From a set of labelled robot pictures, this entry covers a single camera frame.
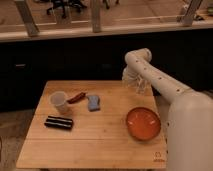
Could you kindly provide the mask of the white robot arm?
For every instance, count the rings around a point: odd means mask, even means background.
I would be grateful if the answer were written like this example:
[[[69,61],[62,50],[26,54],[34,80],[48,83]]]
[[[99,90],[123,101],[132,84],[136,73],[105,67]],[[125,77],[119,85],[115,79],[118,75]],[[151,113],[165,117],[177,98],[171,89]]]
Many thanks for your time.
[[[213,99],[150,64],[147,48],[125,54],[122,80],[147,80],[170,104],[167,171],[213,171]]]

